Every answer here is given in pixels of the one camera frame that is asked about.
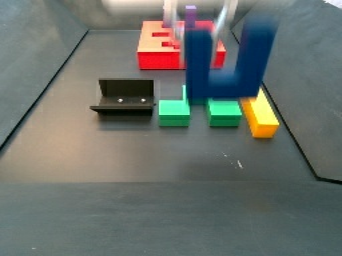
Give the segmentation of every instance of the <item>blue block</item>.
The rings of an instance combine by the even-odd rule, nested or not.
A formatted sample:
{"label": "blue block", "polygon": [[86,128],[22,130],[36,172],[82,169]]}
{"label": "blue block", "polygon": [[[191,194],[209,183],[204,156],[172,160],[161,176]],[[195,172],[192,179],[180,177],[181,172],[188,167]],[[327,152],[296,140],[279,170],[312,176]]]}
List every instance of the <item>blue block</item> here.
{"label": "blue block", "polygon": [[276,23],[245,20],[235,70],[211,70],[212,39],[207,30],[185,31],[185,81],[189,103],[205,98],[255,97],[269,57]]}
{"label": "blue block", "polygon": [[185,30],[185,85],[189,103],[207,98],[212,39],[208,30]]}

